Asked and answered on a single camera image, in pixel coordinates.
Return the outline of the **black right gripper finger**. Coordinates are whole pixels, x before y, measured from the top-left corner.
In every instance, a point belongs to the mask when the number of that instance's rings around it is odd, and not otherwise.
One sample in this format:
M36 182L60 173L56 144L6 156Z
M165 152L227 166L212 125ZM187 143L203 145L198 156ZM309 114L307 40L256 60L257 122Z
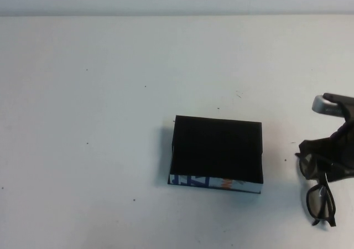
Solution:
M322 159L317 161L317 170L326 174L329 183L353 178L353 169Z
M311 154L324 162L341 162L340 137L332 134L330 137L304 140L299 144L299 157L305 158Z

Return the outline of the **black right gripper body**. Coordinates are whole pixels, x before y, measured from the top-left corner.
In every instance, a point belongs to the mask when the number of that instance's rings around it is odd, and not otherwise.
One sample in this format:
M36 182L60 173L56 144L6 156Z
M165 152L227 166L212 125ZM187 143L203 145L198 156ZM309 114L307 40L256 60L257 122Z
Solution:
M339 104L345 123L330 136L334 163L353 174L353 105Z

